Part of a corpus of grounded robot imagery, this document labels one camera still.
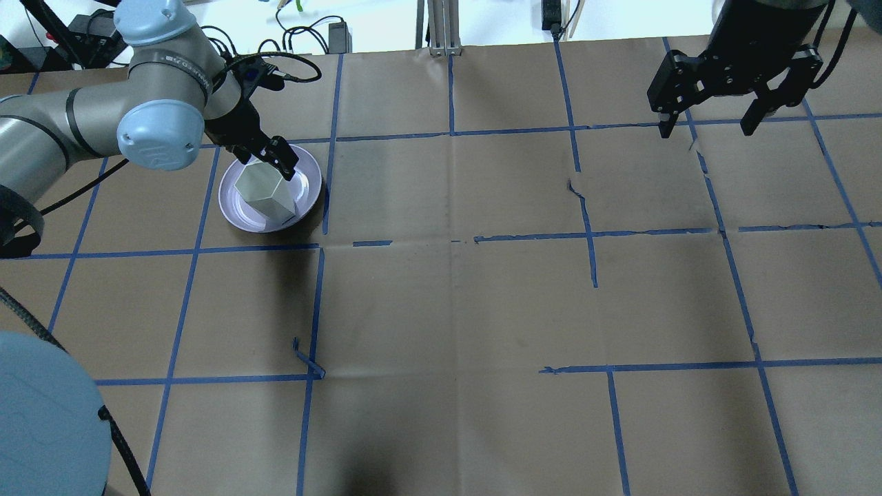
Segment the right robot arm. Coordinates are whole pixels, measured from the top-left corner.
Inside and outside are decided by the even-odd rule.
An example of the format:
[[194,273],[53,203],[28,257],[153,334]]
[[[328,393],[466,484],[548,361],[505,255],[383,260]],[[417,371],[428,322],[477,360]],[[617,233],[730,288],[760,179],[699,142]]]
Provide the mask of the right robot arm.
[[796,107],[832,74],[858,18],[880,32],[879,1],[848,7],[834,56],[824,63],[818,47],[834,2],[724,1],[701,54],[669,50],[659,64],[648,87],[659,135],[670,137],[686,110],[714,97],[754,94],[740,121],[746,136],[780,107]]

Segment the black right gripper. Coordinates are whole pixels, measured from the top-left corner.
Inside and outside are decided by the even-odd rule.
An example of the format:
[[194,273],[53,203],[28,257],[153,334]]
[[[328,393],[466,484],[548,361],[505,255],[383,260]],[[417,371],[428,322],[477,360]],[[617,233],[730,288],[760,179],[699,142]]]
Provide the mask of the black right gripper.
[[722,96],[753,94],[740,120],[750,137],[779,107],[794,107],[816,88],[824,60],[806,39],[819,14],[719,14],[697,56],[669,50],[648,87],[659,135],[670,138],[690,107]]

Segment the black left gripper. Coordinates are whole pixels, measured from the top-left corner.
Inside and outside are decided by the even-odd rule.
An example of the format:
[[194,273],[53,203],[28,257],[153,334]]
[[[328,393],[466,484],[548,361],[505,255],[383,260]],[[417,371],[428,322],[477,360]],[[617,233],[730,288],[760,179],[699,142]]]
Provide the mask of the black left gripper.
[[269,161],[285,181],[295,176],[299,157],[286,139],[263,132],[258,110],[250,100],[241,100],[226,115],[205,121],[205,134],[240,163],[258,158]]

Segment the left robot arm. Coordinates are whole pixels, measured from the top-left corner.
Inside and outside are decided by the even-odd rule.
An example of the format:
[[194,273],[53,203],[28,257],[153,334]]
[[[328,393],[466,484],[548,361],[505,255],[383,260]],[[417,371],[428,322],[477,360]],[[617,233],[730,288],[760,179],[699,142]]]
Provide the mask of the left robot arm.
[[[120,155],[176,172],[208,137],[240,161],[295,176],[298,157],[262,131],[237,74],[255,54],[224,59],[181,1],[123,1],[113,22],[134,50],[125,81],[2,100],[2,258],[41,244],[36,203],[79,161]],[[94,380],[7,290],[2,303],[30,329],[2,333],[3,495],[102,495],[113,448],[150,493]]]

